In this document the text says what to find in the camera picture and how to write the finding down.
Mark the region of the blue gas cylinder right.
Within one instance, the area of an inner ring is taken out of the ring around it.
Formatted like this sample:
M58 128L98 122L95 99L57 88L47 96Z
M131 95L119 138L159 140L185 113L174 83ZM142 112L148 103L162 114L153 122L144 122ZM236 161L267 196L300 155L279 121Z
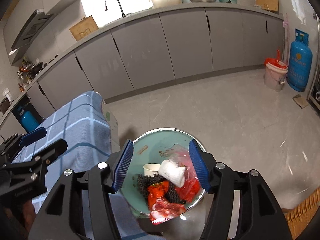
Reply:
M309 48L308 33L295 29L295 40L290 46L287 83L298 92L303 92L308 84L312 51Z

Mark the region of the black kitchen faucet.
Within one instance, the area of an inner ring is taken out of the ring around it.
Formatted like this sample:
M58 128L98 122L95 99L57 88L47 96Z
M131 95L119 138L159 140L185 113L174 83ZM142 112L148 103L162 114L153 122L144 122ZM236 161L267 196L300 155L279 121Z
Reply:
M125 12L121 6L120 0L105 0L104 11L109 18L125 18Z

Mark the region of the white paper towel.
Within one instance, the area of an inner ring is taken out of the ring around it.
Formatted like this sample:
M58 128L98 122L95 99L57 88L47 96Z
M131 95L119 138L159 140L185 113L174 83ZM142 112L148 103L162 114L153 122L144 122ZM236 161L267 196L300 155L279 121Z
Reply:
M158 174L168 181L172 182L177 187L182 187L185 182L186 167L178 166L178 164L171 160L162 161Z

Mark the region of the metal storage shelf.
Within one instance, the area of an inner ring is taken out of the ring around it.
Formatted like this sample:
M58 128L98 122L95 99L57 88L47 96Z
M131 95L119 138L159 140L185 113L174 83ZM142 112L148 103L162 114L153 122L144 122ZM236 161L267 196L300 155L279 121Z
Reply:
M317 100L317 96L316 96L319 89L319 16L314 12L313 18L317 21L318 47L317 47L317 56L316 56L316 67L313 74L311 87L308 92L307 102L319 115L319 101Z

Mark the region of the range hood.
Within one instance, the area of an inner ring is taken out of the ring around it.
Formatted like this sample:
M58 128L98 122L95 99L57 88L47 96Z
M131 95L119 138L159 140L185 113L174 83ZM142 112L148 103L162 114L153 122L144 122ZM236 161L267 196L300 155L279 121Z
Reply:
M9 55L18 50L27 49L55 16L55 14L45 14L43 8L36 9L18 33Z

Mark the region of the grey kitchen cabinet run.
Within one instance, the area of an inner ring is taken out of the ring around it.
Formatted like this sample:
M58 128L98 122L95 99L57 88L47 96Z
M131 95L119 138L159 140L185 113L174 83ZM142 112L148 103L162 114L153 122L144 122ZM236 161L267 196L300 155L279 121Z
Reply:
M163 85L261 68L282 54L283 16L228 3L149 9L89 34L35 77L1 118L1 138L25 132L89 90L112 102Z

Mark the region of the wicker basket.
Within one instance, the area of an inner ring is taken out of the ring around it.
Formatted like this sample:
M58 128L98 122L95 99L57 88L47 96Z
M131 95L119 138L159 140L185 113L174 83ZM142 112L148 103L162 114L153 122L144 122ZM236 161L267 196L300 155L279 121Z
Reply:
M319 187L294 209L282 208L292 239L320 239Z

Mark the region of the blue gas cylinder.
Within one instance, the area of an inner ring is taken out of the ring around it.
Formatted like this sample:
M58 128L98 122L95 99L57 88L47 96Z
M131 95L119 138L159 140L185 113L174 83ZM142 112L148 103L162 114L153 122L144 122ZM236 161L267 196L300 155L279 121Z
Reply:
M308 84L312 51L309 48L308 33L295 29L295 40L290 46L287 83L298 92L303 92Z
M17 109L19 114L19 121L23 128L29 133L37 129L40 123L33 116L31 111L23 109L21 106Z

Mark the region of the black mesh scrubber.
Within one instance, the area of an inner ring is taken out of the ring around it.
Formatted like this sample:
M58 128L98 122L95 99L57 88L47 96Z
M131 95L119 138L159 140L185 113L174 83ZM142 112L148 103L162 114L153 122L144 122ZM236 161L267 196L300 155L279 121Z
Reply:
M137 187L138 187L138 191L143 196L146 203L148 202L148 195L149 195L148 187L150 187L153 184L162 183L162 182L169 183L169 189L168 189L167 193L164 195L166 200L168 200L171 203L176 203L176 204L185 204L186 203L185 200L182 200L179 197L179 195L176 191L176 186L172 182L166 180L163 176L157 174L154 177L151 177L151 176L144 176L142 174L139 174L137 177Z

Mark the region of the right wooden cutting board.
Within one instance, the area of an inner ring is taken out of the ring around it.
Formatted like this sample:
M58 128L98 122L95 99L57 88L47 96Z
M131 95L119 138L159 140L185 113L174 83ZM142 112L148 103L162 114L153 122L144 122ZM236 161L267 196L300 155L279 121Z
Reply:
M255 0L255 3L263 10L279 12L279 0Z

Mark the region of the wooden cutting board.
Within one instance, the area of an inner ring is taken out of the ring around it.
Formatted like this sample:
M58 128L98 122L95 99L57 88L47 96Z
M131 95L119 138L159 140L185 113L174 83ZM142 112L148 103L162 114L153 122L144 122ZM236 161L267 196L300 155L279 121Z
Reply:
M279 12L279 0L255 0L255 3L263 10Z
M71 32L73 38L76 41L79 41L98 29L99 27L96 24L94 18L92 16L89 16L89 17L84 17L76 25L72 26L69 29L69 31Z

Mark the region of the orange blue snack wrapper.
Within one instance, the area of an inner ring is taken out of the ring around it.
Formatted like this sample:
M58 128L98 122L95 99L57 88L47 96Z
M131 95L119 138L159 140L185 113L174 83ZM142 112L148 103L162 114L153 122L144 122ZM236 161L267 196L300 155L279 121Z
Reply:
M184 204L169 202L165 195L169 192L170 182L152 184L148 187L148 207L153 225L159 225L185 213Z

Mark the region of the pink crinkled plastic bag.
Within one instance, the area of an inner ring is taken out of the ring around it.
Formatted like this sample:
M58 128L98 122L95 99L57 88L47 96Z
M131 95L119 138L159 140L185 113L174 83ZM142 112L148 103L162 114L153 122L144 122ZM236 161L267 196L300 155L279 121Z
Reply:
M179 144L174 144L168 152L167 159L173 163L176 163L178 167L185 167L185 180L192 178L197 179L197 175L187 148Z

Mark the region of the red plastic wrapper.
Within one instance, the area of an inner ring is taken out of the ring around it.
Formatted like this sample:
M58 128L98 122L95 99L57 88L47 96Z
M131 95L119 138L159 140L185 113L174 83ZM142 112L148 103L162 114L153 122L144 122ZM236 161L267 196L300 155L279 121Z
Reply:
M199 190L201 189L201 185L197 178L189 179L185 182L185 187L183 190L183 199L186 202L191 203L194 197L198 194Z

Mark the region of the black wok on stove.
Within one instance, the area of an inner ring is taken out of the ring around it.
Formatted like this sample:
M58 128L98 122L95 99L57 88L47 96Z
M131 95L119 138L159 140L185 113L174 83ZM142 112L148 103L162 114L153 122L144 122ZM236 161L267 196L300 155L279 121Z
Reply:
M29 75L36 75L43 69L43 62L40 61L39 63L33 65L30 69L28 74Z

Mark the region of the blue gas cylinder left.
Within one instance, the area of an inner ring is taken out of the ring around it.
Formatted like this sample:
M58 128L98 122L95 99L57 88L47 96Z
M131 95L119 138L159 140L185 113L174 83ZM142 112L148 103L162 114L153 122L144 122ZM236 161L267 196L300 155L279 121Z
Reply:
M21 106L17 109L19 114L19 121L23 128L29 133L37 129L40 123L33 116L31 111L23 109Z

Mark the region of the white paper cup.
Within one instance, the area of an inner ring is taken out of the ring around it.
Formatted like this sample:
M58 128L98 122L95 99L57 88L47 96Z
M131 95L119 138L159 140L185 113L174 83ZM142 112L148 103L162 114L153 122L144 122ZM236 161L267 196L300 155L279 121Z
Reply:
M154 177L158 174L161 164L145 164L143 166L144 176Z

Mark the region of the left wooden cutting board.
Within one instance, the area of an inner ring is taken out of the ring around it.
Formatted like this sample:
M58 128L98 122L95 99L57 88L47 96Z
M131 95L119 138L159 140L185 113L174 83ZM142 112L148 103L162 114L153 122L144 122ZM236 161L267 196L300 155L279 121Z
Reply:
M98 29L99 27L96 24L94 18L92 16L89 16L89 17L84 17L76 25L72 26L69 29L69 31L71 32L73 38L76 41L79 41Z

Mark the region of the cardboard scrap on floor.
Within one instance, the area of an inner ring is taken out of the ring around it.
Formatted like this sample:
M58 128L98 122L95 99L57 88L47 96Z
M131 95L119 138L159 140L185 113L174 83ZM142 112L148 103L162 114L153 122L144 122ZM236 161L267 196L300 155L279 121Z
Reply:
M301 96L300 94L297 94L296 96L294 96L292 98L294 100L294 102L301 108L304 109L305 107L307 107L309 105L308 101Z

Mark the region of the teal metal-rimmed trash bin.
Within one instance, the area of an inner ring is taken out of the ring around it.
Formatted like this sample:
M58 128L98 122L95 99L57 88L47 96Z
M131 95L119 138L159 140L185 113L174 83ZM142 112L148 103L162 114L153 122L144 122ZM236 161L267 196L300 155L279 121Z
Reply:
M181 147L188 149L196 137L177 128L158 128L148 131L133 142L134 154L123 185L119 190L137 218L148 218L150 211L144 197L138 191L137 176L144 173L145 164L161 164Z

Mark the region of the white bucket red bag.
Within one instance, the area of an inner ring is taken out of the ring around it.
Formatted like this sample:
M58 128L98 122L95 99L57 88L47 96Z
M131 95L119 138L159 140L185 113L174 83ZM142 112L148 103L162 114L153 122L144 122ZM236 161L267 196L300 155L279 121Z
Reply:
M286 82L288 66L280 60L280 50L277 50L276 58L268 57L264 65L264 84L272 90L281 91Z

